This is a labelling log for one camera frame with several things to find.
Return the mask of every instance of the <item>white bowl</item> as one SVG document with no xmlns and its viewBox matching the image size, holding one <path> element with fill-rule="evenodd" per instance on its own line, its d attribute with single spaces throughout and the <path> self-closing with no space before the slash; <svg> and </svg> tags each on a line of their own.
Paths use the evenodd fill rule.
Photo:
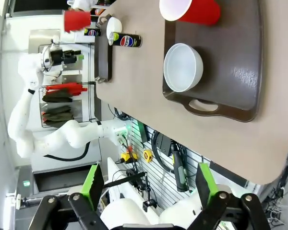
<svg viewBox="0 0 288 230">
<path fill-rule="evenodd" d="M 203 69 L 201 56 L 183 43 L 173 45 L 164 59 L 164 78 L 175 92 L 184 92 L 197 85 L 202 78 Z"/>
<path fill-rule="evenodd" d="M 123 26 L 120 20 L 117 18 L 111 17 L 107 25 L 107 38 L 110 39 L 110 33 L 112 32 L 121 33 L 122 30 L 123 30 Z"/>
</svg>

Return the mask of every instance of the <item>black handle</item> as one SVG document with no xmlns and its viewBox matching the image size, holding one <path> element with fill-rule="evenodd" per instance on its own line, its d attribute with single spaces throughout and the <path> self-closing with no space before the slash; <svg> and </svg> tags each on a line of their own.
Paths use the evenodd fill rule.
<svg viewBox="0 0 288 230">
<path fill-rule="evenodd" d="M 176 179 L 177 191 L 186 192 L 188 190 L 186 176 L 184 174 L 184 168 L 182 164 L 182 159 L 178 151 L 172 151 L 173 153 L 173 165 L 174 174 Z"/>
</svg>

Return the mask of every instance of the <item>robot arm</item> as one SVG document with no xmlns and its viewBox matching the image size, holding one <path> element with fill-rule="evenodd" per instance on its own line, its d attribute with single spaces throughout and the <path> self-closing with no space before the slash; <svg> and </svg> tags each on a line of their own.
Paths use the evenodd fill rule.
<svg viewBox="0 0 288 230">
<path fill-rule="evenodd" d="M 45 55 L 48 51 L 50 52 L 50 49 L 45 47 L 43 54 L 28 54 L 19 60 L 18 73 L 25 82 L 25 88 L 8 124 L 8 134 L 16 142 L 17 153 L 22 158 L 29 158 L 32 154 L 47 155 L 67 143 L 73 148 L 81 148 L 86 143 L 103 137 L 118 145 L 116 135 L 126 131 L 125 123 L 120 120 L 105 121 L 101 125 L 95 122 L 85 127 L 80 127 L 77 121 L 71 120 L 39 139 L 33 136 L 31 130 L 26 129 L 31 100 L 35 90 L 38 90 L 43 82 L 45 59 L 48 59 L 46 62 L 49 63 L 50 54 Z"/>
</svg>

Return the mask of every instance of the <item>tan table surface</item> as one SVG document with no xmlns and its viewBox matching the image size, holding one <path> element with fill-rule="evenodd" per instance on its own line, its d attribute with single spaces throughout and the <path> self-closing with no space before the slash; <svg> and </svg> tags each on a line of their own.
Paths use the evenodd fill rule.
<svg viewBox="0 0 288 230">
<path fill-rule="evenodd" d="M 113 79 L 97 96 L 257 184 L 276 179 L 288 155 L 288 0 L 263 0 L 264 85 L 257 118 L 241 123 L 189 113 L 162 94 L 165 21 L 158 0 L 117 0 L 111 13 L 141 48 L 113 47 Z"/>
</svg>

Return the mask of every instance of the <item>soda can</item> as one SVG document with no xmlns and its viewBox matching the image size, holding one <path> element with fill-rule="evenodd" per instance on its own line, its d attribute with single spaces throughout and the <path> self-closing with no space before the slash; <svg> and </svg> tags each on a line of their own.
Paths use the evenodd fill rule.
<svg viewBox="0 0 288 230">
<path fill-rule="evenodd" d="M 123 34 L 118 32 L 110 33 L 110 46 L 126 46 L 126 47 L 140 47 L 142 38 L 136 34 Z"/>
<path fill-rule="evenodd" d="M 85 28 L 84 29 L 84 35 L 85 36 L 100 36 L 101 31 L 100 31 L 100 29 Z"/>
</svg>

